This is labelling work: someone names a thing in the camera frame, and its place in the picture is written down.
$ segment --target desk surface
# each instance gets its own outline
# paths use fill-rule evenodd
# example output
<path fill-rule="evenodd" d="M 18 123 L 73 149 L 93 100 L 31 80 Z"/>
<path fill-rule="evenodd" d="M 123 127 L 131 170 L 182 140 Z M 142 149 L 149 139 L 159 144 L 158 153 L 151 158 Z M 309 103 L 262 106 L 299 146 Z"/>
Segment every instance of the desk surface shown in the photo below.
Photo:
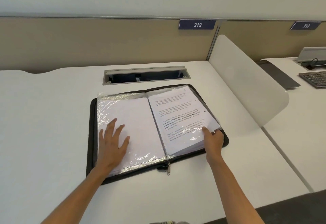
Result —
<path fill-rule="evenodd" d="M 301 86 L 289 90 L 288 106 L 264 128 L 311 191 L 326 189 L 326 89 L 315 89 L 298 74 L 296 58 L 267 59 Z"/>
<path fill-rule="evenodd" d="M 184 65 L 191 79 L 102 86 L 104 70 Z M 192 84 L 230 139 L 223 157 L 255 207 L 308 189 L 208 61 L 0 71 L 1 223 L 39 223 L 84 178 L 90 102 L 109 94 Z M 193 224 L 224 217 L 206 156 L 103 185 L 81 223 Z"/>

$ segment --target zipper pull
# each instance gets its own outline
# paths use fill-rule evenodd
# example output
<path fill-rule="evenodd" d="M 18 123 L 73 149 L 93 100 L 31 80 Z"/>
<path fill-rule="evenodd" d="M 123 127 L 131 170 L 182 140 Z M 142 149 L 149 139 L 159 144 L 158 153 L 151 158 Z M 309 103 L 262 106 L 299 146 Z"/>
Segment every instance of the zipper pull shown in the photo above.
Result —
<path fill-rule="evenodd" d="M 168 175 L 171 174 L 171 162 L 168 163 Z"/>

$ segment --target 213 sign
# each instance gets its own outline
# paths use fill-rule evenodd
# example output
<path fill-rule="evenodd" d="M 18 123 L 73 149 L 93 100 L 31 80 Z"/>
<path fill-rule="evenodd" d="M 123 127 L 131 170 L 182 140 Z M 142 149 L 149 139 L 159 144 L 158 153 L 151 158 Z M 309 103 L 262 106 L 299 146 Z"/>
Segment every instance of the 213 sign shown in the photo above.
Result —
<path fill-rule="evenodd" d="M 214 29 L 216 20 L 180 20 L 179 29 Z"/>
<path fill-rule="evenodd" d="M 321 22 L 295 22 L 290 30 L 315 30 Z"/>

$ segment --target white privacy divider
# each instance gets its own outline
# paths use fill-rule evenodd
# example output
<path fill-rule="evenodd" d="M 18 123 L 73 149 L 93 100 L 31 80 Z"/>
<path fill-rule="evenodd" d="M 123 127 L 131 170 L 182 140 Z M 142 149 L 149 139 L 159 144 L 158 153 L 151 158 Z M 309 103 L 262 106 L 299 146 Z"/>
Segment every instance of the white privacy divider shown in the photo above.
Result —
<path fill-rule="evenodd" d="M 209 62 L 260 127 L 288 105 L 287 91 L 225 35 Z"/>

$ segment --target keyboard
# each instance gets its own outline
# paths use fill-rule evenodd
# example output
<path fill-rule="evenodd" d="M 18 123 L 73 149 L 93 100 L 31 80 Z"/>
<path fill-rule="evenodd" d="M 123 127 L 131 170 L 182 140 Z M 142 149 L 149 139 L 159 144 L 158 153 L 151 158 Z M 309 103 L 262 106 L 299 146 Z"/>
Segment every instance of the keyboard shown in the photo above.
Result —
<path fill-rule="evenodd" d="M 299 73 L 299 77 L 315 88 L 326 88 L 326 71 Z"/>

